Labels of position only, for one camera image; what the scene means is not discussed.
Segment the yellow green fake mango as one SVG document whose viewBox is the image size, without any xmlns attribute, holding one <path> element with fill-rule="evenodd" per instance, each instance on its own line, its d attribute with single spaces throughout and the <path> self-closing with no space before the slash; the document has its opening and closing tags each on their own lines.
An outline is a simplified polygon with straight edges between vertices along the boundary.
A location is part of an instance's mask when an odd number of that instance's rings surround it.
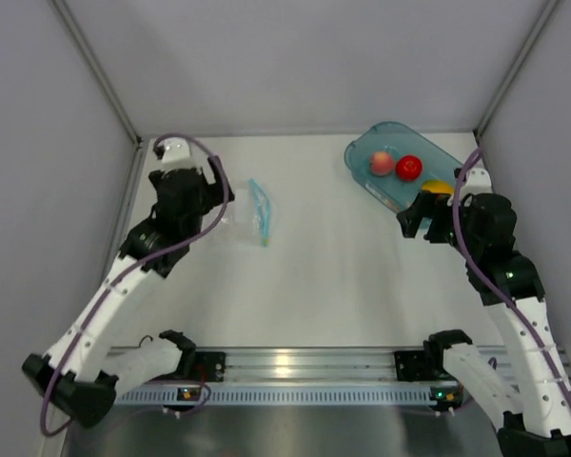
<svg viewBox="0 0 571 457">
<path fill-rule="evenodd" d="M 423 182 L 421 190 L 435 194 L 452 195 L 454 193 L 454 187 L 442 180 L 427 180 Z"/>
</svg>

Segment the red fake tomato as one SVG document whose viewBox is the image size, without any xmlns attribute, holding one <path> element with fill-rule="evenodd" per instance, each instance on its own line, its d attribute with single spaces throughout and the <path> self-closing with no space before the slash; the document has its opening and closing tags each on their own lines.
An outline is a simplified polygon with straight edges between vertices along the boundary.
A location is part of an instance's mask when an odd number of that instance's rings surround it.
<svg viewBox="0 0 571 457">
<path fill-rule="evenodd" d="M 423 173 L 423 162 L 415 155 L 405 155 L 396 163 L 395 172 L 401 181 L 414 182 Z"/>
</svg>

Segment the pink fake peach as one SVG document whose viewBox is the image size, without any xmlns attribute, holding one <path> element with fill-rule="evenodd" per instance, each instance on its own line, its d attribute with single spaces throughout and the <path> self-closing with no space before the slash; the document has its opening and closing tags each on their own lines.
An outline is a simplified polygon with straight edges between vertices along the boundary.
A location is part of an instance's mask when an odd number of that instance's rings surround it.
<svg viewBox="0 0 571 457">
<path fill-rule="evenodd" d="M 369 170 L 372 175 L 385 177 L 394 171 L 396 161 L 394 157 L 385 150 L 373 152 L 369 158 Z"/>
</svg>

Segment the clear zip top bag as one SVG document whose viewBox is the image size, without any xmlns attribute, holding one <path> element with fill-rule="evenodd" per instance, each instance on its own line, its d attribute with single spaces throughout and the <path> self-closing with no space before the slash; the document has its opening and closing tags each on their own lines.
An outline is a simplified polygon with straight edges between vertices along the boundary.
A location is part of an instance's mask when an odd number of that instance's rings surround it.
<svg viewBox="0 0 571 457">
<path fill-rule="evenodd" d="M 272 225 L 272 205 L 265 189 L 254 179 L 238 182 L 234 201 L 221 219 L 229 243 L 267 248 Z"/>
</svg>

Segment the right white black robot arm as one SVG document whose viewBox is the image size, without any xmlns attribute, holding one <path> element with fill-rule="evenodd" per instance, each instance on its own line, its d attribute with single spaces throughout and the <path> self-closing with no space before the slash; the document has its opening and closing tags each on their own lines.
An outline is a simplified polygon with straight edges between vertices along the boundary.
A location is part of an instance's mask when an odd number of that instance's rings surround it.
<svg viewBox="0 0 571 457">
<path fill-rule="evenodd" d="M 398 213 L 406 238 L 421 222 L 424 240 L 448 244 L 465 259 L 467 277 L 505 346 L 515 382 L 484 361 L 463 331 L 444 330 L 423 343 L 433 376 L 455 378 L 489 418 L 504 456 L 571 456 L 571 384 L 551 334 L 541 279 L 515 248 L 516 212 L 500 195 L 420 192 Z"/>
</svg>

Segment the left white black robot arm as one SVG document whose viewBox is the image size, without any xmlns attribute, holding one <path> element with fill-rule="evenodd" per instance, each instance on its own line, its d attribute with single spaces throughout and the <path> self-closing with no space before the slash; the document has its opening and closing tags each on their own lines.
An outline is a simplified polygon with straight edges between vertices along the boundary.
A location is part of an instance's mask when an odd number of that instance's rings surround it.
<svg viewBox="0 0 571 457">
<path fill-rule="evenodd" d="M 53 437 L 76 423 L 94 427 L 122 395 L 148 381 L 192 378 L 196 346 L 181 331 L 161 331 L 151 342 L 109 357 L 117 334 L 149 293 L 161 286 L 192 244 L 216 228 L 204 218 L 224 213 L 234 199 L 221 159 L 207 161 L 214 175 L 184 155 L 159 158 L 148 180 L 156 201 L 147 218 L 132 228 L 119 247 L 101 286 L 64 335 L 44 353 L 32 353 L 22 371 L 42 396 L 41 433 Z"/>
</svg>

